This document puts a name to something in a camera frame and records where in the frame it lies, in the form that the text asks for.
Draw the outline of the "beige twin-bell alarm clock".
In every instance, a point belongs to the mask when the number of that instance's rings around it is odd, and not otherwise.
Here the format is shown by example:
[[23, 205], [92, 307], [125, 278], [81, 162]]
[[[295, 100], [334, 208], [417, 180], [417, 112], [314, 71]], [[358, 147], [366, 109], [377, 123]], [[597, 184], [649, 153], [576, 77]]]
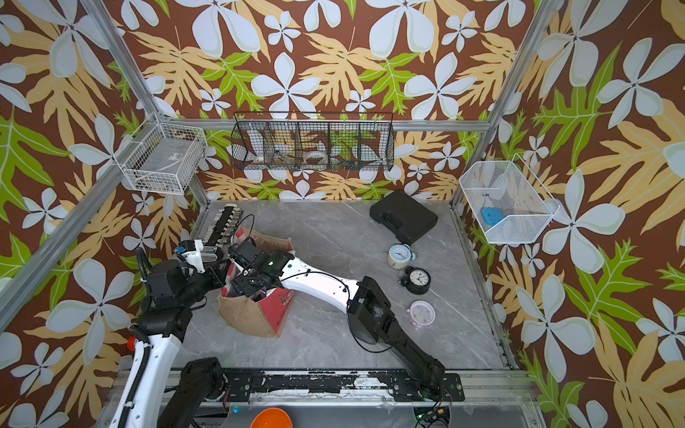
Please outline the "beige twin-bell alarm clock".
[[417, 258], [408, 244], [394, 244], [387, 252], [387, 263], [392, 269], [405, 269]]

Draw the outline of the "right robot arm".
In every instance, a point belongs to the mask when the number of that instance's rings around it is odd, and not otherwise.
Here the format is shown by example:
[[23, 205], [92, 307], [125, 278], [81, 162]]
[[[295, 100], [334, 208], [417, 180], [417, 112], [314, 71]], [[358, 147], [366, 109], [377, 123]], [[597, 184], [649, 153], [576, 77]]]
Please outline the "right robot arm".
[[354, 280], [316, 269], [287, 251], [266, 253], [251, 239], [234, 244], [228, 257], [237, 264], [236, 294], [251, 297], [276, 288], [302, 292], [346, 315], [351, 335], [362, 349], [382, 343], [403, 364], [415, 395], [442, 399], [445, 367], [423, 351], [402, 329], [392, 304], [370, 276]]

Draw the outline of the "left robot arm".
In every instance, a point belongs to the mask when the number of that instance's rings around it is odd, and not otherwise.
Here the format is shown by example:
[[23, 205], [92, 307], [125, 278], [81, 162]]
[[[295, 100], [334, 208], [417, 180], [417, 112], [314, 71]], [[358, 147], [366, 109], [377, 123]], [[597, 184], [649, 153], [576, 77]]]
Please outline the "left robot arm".
[[110, 427], [189, 427], [205, 401], [226, 397], [226, 376], [217, 358], [194, 360], [181, 371], [167, 404], [167, 381], [193, 312], [208, 292], [226, 285], [227, 260], [206, 262], [200, 250], [153, 265], [137, 249], [137, 265], [147, 296], [129, 327], [135, 355]]

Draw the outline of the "red burlap canvas bag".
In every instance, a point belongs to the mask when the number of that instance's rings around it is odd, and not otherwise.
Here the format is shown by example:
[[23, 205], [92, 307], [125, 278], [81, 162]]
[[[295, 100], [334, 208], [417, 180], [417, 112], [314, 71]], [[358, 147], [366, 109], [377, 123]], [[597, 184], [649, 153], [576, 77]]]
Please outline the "red burlap canvas bag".
[[[248, 237], [255, 240], [258, 250], [272, 253], [287, 251], [295, 255], [290, 239], [281, 239], [240, 228], [234, 236], [235, 244], [242, 244]], [[239, 333], [260, 338], [278, 338], [283, 330], [289, 313], [294, 291], [281, 288], [272, 289], [257, 297], [238, 295], [233, 285], [239, 274], [239, 267], [232, 262], [228, 269], [226, 286], [220, 289], [218, 297], [219, 316]]]

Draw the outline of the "black round alarm clock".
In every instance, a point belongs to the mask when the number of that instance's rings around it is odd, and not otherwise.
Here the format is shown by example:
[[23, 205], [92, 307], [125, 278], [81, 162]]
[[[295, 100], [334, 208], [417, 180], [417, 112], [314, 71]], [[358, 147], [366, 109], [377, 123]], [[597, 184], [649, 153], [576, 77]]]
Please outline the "black round alarm clock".
[[431, 286], [430, 274], [420, 267], [405, 267], [401, 273], [400, 285], [414, 295], [426, 294]]

